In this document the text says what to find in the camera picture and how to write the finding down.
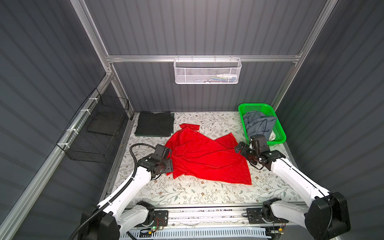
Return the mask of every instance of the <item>white bottle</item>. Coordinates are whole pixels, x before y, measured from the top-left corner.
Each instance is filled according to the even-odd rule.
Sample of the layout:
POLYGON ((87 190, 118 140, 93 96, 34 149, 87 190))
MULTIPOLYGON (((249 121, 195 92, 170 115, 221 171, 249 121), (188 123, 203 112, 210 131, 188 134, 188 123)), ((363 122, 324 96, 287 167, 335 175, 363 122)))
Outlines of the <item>white bottle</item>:
POLYGON ((229 74, 229 73, 224 73, 224 74, 218 74, 216 75, 218 78, 225 78, 225 79, 230 79, 230 78, 235 78, 237 77, 236 74, 229 74))

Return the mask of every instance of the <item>gray clothing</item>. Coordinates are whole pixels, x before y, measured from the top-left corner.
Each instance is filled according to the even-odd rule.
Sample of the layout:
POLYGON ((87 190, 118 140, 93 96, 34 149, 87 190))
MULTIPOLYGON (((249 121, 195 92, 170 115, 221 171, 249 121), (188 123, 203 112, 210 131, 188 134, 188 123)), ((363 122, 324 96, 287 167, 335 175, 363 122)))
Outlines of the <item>gray clothing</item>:
POLYGON ((262 134, 268 141, 277 118, 274 116, 268 117, 259 111, 252 111, 244 114, 243 119, 248 138, 262 134))

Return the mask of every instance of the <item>wire basket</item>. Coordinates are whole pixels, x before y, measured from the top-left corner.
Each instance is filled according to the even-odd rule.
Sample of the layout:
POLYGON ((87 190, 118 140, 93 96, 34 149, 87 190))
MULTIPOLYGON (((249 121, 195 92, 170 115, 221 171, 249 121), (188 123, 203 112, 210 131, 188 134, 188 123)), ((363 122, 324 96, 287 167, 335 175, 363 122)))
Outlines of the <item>wire basket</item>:
POLYGON ((113 161, 129 120, 128 110, 127 99, 99 94, 88 109, 80 110, 84 114, 76 126, 66 130, 68 139, 57 145, 71 160, 113 161))
POLYGON ((175 58, 173 66, 177 84, 236 84, 242 65, 239 58, 175 58))

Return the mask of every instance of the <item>aluminum frame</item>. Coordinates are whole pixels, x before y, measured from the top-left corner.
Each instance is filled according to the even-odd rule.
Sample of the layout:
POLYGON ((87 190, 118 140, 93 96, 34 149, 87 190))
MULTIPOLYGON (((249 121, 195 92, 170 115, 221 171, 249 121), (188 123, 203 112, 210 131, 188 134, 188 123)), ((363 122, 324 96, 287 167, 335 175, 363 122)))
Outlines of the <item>aluminum frame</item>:
MULTIPOLYGON (((304 202, 295 202, 296 205, 305 205, 304 202)), ((205 227, 266 227, 272 223, 261 222, 260 224, 249 224, 248 219, 242 214, 247 212, 247 208, 261 208, 259 204, 224 204, 217 206, 211 204, 204 205, 174 205, 174 207, 155 206, 156 210, 167 210, 168 226, 166 228, 205 228, 205 227)))
MULTIPOLYGON (((127 93, 122 87, 120 78, 117 75, 114 66, 111 65, 106 59, 106 56, 108 55, 108 51, 103 43, 103 40, 101 39, 100 33, 96 28, 96 25, 92 19, 91 13, 89 12, 87 5, 85 4, 85 1, 84 0, 70 0, 70 1, 73 8, 75 9, 77 16, 80 19, 81 24, 85 29, 85 32, 89 37, 89 40, 93 45, 93 48, 95 49, 101 61, 101 64, 104 67, 105 72, 106 73, 112 72, 112 74, 115 76, 115 78, 112 80, 112 86, 115 89, 116 94, 118 95, 119 98, 126 98, 129 100, 127 93)), ((130 115, 133 115, 134 109, 131 105, 131 102, 129 102, 129 109, 130 109, 129 110, 130 115)))
POLYGON ((101 193, 100 202, 103 201, 108 195, 112 193, 112 189, 113 189, 116 177, 119 173, 121 161, 123 159, 125 150, 127 148, 128 139, 132 132, 133 123, 134 123, 133 120, 129 120, 127 127, 125 128, 124 135, 119 146, 119 150, 116 154, 115 160, 109 172, 103 192, 101 193))
POLYGON ((242 62, 292 62, 297 63, 300 55, 182 55, 182 56, 156 56, 156 55, 107 55, 106 59, 109 63, 130 63, 130 62, 173 62, 175 59, 182 60, 228 60, 231 58, 240 58, 242 62))
MULTIPOLYGON (((100 84, 97 86, 97 90, 95 89, 93 91, 82 109, 89 108, 91 103, 94 101, 94 98, 99 95, 99 92, 103 93, 107 89, 112 78, 113 76, 110 73, 107 73, 104 76, 100 84)), ((84 114, 85 111, 79 111, 78 115, 72 121, 69 128, 71 129, 76 126, 84 114)), ((70 134, 70 131, 66 131, 66 133, 60 139, 60 142, 65 142, 70 134)), ((0 225, 0 239, 11 240, 13 238, 64 156, 65 152, 56 145, 32 181, 28 184, 23 194, 17 200, 16 204, 13 206, 7 217, 0 225)))
POLYGON ((297 63, 295 63, 291 69, 289 70, 288 74, 286 75, 283 84, 281 85, 279 91, 277 92, 277 95, 275 99, 272 102, 272 107, 276 111, 276 109, 279 107, 281 101, 283 100, 285 94, 288 91, 288 88, 291 86, 294 78, 296 77, 297 73, 299 72, 301 66, 303 65, 304 60, 307 58, 309 51, 311 50, 314 42, 316 41, 317 37, 320 34, 320 31, 324 27, 325 23, 328 20, 328 17, 330 16, 332 10, 336 6, 338 0, 327 0, 324 7, 322 8, 319 17, 316 19, 315 24, 313 25, 312 30, 310 31, 307 39, 304 42, 303 48, 301 49, 300 59, 297 63))
MULTIPOLYGON (((105 89, 107 88, 108 84, 112 82, 112 85, 117 92, 118 97, 123 97, 128 99, 128 96, 122 87, 121 81, 117 75, 117 72, 113 66, 113 62, 130 62, 130 61, 170 61, 170 58, 172 58, 171 61, 174 60, 177 56, 155 56, 156 59, 153 59, 151 57, 148 58, 148 56, 109 56, 108 52, 104 46, 104 43, 101 39, 100 34, 98 33, 98 30, 93 22, 93 19, 91 17, 91 14, 85 4, 84 0, 70 0, 76 14, 78 15, 105 71, 106 76, 103 78, 101 83, 98 86, 98 90, 100 93, 103 93, 105 89)), ((333 8, 335 7, 338 0, 327 0, 325 3, 319 17, 316 20, 316 23, 314 27, 312 28, 308 38, 306 39, 303 48, 301 50, 300 55, 292 55, 292 56, 233 56, 233 57, 240 57, 242 61, 259 61, 259 62, 276 62, 276 61, 287 61, 287 62, 293 62, 296 63, 291 68, 291 70, 288 72, 284 83, 280 87, 277 96, 275 97, 272 106, 276 110, 283 97, 285 96, 288 88, 290 87, 292 81, 294 80, 295 76, 297 75, 299 69, 301 68, 305 58, 307 57, 310 49, 312 48, 316 38, 318 37, 321 29, 323 28, 325 22, 327 21, 329 15, 331 14, 333 8)), ((48 156, 47 160, 44 162, 43 166, 40 168, 38 173, 35 175, 33 180, 28 185, 27 189, 23 192, 17 203, 14 205, 14 207, 11 209, 10 213, 7 215, 6 219, 2 222, 0 225, 0 239, 2 240, 11 240, 13 236, 15 235, 16 231, 20 227, 21 223, 24 221, 26 215, 34 205, 35 201, 39 197, 40 193, 42 192, 43 188, 49 181, 50 177, 52 176, 53 172, 59 165, 61 159, 64 157, 64 152, 56 146, 54 150, 51 152, 51 154, 48 156)))

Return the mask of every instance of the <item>plastic basket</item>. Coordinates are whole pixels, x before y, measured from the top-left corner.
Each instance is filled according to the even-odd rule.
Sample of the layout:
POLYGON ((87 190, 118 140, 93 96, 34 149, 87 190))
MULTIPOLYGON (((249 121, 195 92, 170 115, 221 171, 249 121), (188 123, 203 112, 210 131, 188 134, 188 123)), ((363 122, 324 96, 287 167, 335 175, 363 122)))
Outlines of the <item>plastic basket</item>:
MULTIPOLYGON (((247 144, 249 144, 249 137, 247 135, 247 130, 245 129, 245 124, 244 124, 244 119, 243 119, 244 114, 251 112, 251 111, 260 111, 267 116, 277 117, 273 108, 266 103, 242 103, 239 105, 238 109, 239 109, 239 113, 240 113, 241 123, 243 124, 243 129, 244 129, 245 138, 247 140, 247 144)), ((267 144, 269 146, 280 144, 280 143, 283 143, 286 141, 287 136, 285 135, 283 127, 280 124, 279 118, 276 119, 276 123, 273 126, 273 131, 276 134, 276 138, 274 141, 267 141, 267 144)))

